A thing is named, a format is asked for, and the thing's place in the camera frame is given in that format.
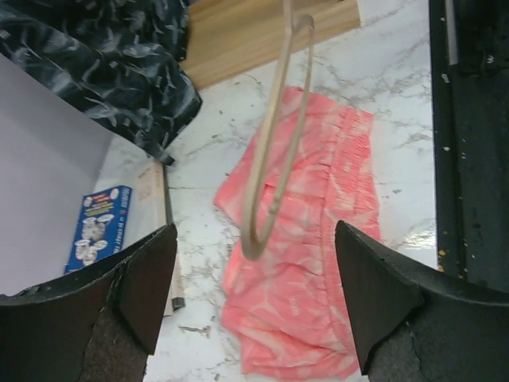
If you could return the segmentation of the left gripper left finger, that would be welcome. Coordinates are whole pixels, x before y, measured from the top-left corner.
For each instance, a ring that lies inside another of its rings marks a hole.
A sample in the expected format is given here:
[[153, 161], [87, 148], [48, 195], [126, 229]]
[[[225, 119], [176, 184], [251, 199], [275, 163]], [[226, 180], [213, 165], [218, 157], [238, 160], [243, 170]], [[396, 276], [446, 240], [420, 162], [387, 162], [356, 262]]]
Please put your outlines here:
[[141, 381], [177, 253], [165, 225], [58, 279], [1, 296], [3, 381]]

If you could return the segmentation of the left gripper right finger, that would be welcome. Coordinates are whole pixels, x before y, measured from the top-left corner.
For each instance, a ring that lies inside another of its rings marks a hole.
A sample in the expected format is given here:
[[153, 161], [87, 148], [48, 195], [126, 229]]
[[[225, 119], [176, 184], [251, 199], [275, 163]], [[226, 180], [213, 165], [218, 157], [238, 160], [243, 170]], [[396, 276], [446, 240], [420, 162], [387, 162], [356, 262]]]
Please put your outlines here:
[[359, 368], [371, 381], [506, 381], [508, 295], [434, 270], [350, 224], [335, 232]]

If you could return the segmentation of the pink patterned shorts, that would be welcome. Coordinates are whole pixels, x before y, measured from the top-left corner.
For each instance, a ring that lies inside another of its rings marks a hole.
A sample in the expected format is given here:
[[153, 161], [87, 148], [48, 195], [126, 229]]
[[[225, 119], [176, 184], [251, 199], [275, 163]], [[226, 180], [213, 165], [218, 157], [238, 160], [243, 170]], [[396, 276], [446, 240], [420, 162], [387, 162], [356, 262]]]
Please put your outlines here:
[[344, 379], [358, 370], [336, 259], [344, 220], [379, 238], [373, 117], [313, 93], [274, 230], [260, 260], [235, 246], [223, 276], [223, 326], [246, 374]]

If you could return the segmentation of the dark leaf-print shorts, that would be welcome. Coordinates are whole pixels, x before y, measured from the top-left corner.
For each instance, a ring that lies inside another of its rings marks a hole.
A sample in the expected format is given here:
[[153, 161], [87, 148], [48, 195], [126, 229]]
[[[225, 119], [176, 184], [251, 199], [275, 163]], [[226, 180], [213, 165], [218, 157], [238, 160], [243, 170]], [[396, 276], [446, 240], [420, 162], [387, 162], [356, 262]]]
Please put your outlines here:
[[4, 1], [4, 57], [89, 119], [170, 165], [202, 99], [181, 68], [181, 0]]

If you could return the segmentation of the wooden hanger rack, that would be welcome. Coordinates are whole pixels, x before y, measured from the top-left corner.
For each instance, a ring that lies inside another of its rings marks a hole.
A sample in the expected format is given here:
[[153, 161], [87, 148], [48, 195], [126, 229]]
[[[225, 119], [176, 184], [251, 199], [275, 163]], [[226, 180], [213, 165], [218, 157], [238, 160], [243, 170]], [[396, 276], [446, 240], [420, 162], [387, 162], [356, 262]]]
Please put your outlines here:
[[357, 1], [198, 1], [181, 67], [201, 90], [267, 64], [303, 16], [314, 21], [315, 43], [360, 25]]

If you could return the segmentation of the blue booklet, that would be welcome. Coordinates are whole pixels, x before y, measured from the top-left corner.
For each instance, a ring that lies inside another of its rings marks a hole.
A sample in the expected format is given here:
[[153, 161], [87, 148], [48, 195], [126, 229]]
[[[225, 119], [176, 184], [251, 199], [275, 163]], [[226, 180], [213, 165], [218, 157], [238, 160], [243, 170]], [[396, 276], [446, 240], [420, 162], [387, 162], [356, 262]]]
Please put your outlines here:
[[131, 194], [131, 187], [117, 185], [83, 197], [65, 274], [122, 250]]

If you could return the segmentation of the grey book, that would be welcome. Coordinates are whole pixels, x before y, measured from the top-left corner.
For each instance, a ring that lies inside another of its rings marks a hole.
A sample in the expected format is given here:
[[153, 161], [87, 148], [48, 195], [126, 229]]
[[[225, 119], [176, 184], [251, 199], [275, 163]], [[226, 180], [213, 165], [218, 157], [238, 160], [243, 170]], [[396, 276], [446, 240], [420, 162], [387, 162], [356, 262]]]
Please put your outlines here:
[[[166, 166], [149, 158], [138, 168], [131, 183], [133, 187], [126, 244], [173, 223], [173, 211], [167, 185]], [[175, 257], [164, 316], [172, 316], [185, 307], [185, 293], [178, 255]]]

